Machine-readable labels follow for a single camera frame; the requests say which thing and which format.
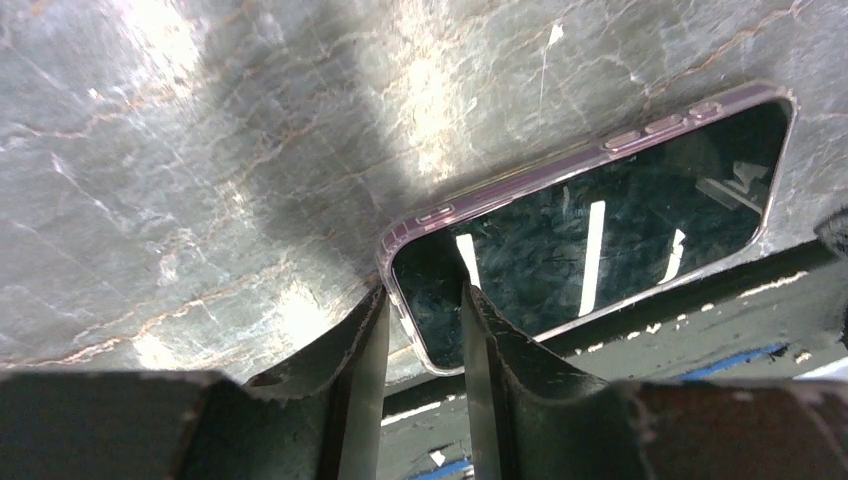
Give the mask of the clear magsafe phone case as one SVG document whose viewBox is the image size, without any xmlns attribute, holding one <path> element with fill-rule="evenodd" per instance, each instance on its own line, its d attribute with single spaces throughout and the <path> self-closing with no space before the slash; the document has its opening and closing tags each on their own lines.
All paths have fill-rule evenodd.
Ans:
<svg viewBox="0 0 848 480">
<path fill-rule="evenodd" d="M 684 133 L 691 132 L 698 127 L 726 118 L 744 108 L 774 99 L 788 100 L 793 107 L 794 113 L 783 153 L 779 159 L 776 175 L 770 189 L 765 216 L 760 230 L 752 241 L 735 254 L 699 270 L 680 276 L 668 283 L 656 286 L 628 300 L 571 321 L 552 332 L 538 336 L 527 334 L 536 340 L 548 340 L 571 328 L 594 320 L 616 307 L 632 304 L 663 288 L 681 284 L 685 280 L 704 272 L 708 267 L 717 262 L 731 258 L 744 251 L 762 235 L 772 209 L 773 191 L 782 173 L 782 157 L 787 141 L 791 136 L 793 123 L 799 112 L 797 101 L 787 88 L 763 80 L 744 83 L 690 105 L 673 109 L 662 116 L 652 119 L 648 123 L 639 126 L 628 126 L 615 131 L 603 139 L 591 141 L 561 153 L 552 153 L 538 158 L 526 166 L 395 221 L 380 238 L 376 253 L 377 264 L 382 280 L 388 290 L 390 300 L 397 308 L 403 329 L 409 337 L 415 354 L 420 359 L 424 369 L 436 376 L 454 376 L 461 373 L 463 364 L 457 370 L 441 373 L 432 369 L 423 361 L 422 346 L 411 321 L 404 315 L 400 303 L 399 288 L 390 271 L 391 261 L 400 247 L 407 245 L 412 240 L 424 234 L 435 231 L 437 228 L 490 212 L 498 206 L 536 192 L 545 186 L 658 145 Z"/>
</svg>

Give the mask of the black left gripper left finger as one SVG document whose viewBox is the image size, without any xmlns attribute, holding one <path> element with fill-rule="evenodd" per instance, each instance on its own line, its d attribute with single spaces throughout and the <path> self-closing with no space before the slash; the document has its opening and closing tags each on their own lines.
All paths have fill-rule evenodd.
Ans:
<svg viewBox="0 0 848 480">
<path fill-rule="evenodd" d="M 217 371 L 11 371 L 5 479 L 372 479 L 389 325 L 383 287 L 239 383 Z"/>
</svg>

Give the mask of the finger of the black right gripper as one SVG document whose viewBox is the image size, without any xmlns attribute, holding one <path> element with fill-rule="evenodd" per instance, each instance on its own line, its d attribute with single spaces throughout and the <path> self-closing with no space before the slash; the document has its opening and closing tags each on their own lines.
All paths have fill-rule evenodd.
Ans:
<svg viewBox="0 0 848 480">
<path fill-rule="evenodd" d="M 817 240 L 837 257 L 846 260 L 848 256 L 848 213 L 838 210 L 814 227 Z"/>
</svg>

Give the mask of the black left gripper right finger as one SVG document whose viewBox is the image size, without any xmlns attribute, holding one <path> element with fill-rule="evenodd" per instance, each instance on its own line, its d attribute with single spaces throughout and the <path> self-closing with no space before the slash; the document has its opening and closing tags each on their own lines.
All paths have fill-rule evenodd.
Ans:
<svg viewBox="0 0 848 480">
<path fill-rule="evenodd" d="M 463 289 L 479 479 L 843 479 L 847 386 L 835 380 L 606 381 Z"/>
</svg>

